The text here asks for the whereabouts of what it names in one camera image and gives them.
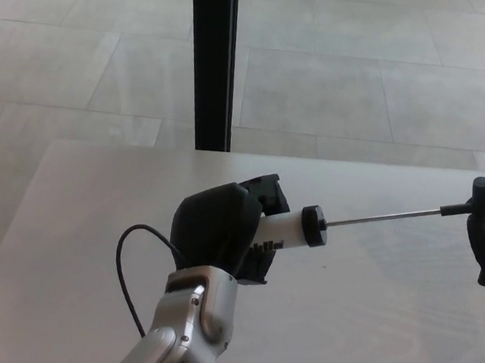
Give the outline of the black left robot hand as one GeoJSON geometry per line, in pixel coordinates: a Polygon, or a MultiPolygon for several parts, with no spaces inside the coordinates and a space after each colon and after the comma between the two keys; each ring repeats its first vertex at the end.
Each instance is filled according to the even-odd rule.
{"type": "Polygon", "coordinates": [[[263,285],[275,252],[297,230],[279,176],[269,174],[186,197],[170,242],[178,270],[217,267],[239,283],[263,285]]]}

